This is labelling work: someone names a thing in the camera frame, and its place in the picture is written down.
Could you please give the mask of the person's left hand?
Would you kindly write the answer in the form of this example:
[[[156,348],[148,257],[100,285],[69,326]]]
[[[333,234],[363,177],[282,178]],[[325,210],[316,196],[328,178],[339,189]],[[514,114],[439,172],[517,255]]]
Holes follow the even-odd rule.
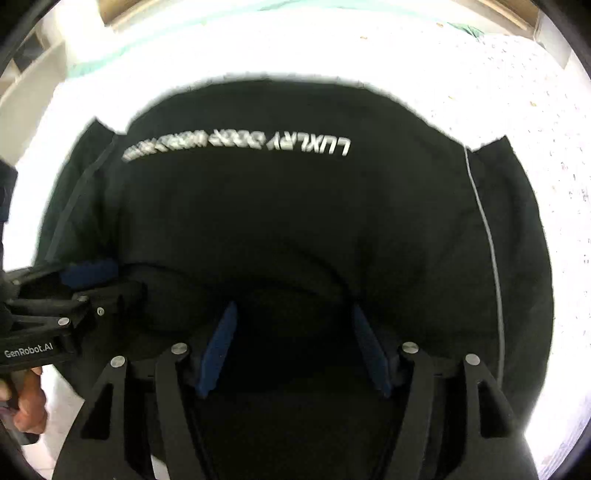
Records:
[[[17,389],[17,408],[12,414],[12,422],[20,432],[41,435],[46,430],[48,413],[46,395],[41,387],[42,373],[41,367],[23,371],[22,385]]]

